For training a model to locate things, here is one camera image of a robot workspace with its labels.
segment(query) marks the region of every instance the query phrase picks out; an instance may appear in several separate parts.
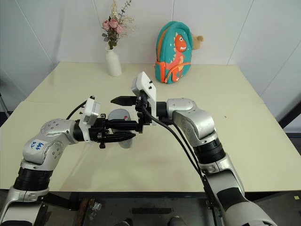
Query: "beige table surface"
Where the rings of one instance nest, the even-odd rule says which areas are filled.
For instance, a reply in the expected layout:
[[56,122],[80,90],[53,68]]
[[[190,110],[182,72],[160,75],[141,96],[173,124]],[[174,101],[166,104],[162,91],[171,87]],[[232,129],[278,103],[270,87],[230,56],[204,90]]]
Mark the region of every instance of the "beige table surface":
[[[41,126],[65,118],[94,95],[101,112],[119,108],[110,100],[132,95],[141,71],[154,78],[152,65],[122,65],[110,77],[102,64],[60,63],[0,128],[0,188],[9,188],[19,169],[23,145]],[[260,97],[235,65],[192,65],[179,83],[157,82],[157,100],[193,99],[214,118],[219,138],[247,192],[301,189],[301,158]],[[136,120],[134,107],[124,107]],[[76,113],[72,119],[78,119]],[[51,191],[202,192],[199,177],[184,151],[166,129],[144,127],[132,148],[118,144],[68,146],[49,184]]]

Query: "flower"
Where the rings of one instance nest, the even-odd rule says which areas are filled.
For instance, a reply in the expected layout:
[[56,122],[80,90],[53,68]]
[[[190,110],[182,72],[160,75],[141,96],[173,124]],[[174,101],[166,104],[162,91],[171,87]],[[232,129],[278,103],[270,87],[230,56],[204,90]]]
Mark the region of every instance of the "flower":
[[117,34],[121,34],[123,32],[123,28],[118,25],[116,28],[115,28],[115,31],[117,32]]
[[110,23],[111,28],[116,28],[119,25],[118,21],[116,19],[111,19],[109,23]]
[[108,31],[110,29],[110,22],[108,20],[103,21],[102,23],[103,29]]

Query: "teal backpack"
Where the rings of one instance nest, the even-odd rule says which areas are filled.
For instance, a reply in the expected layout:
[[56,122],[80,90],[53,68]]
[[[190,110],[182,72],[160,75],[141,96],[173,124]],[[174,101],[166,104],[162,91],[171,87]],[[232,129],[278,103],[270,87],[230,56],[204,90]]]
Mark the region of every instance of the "teal backpack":
[[167,23],[156,44],[156,79],[163,83],[179,81],[190,69],[191,53],[192,34],[188,26],[177,21]]

